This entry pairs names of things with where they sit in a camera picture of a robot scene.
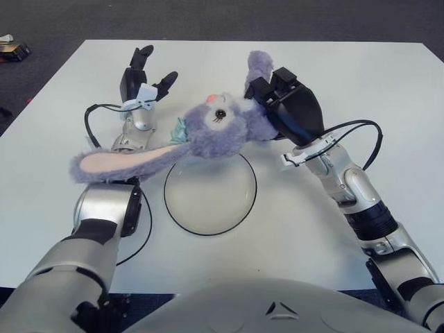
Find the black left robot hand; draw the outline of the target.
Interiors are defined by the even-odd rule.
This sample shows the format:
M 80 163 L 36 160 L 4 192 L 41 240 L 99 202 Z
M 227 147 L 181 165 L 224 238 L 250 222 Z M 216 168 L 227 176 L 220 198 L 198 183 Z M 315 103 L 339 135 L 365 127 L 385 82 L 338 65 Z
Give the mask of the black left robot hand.
M 154 51 L 153 45 L 148 45 L 142 49 L 136 48 L 129 67 L 123 73 L 120 83 L 121 100 L 123 102 L 137 98 L 139 90 L 143 84 L 147 84 L 147 77 L 144 71 L 144 66 L 148 57 Z M 154 97 L 142 98 L 143 102 L 160 101 L 168 93 L 171 86 L 178 78 L 178 72 L 172 71 L 167 74 L 159 83 L 148 85 L 148 88 L 154 88 Z

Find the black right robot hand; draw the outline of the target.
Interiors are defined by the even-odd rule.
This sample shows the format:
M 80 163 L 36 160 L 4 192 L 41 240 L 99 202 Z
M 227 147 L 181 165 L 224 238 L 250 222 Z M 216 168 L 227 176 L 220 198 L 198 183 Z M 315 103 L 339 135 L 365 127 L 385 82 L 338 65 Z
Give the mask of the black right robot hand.
M 249 83 L 245 97 L 264 108 L 266 120 L 277 132 L 273 140 L 289 139 L 307 146 L 325 131 L 314 93 L 285 67 L 276 69 L 269 82 L 260 77 Z

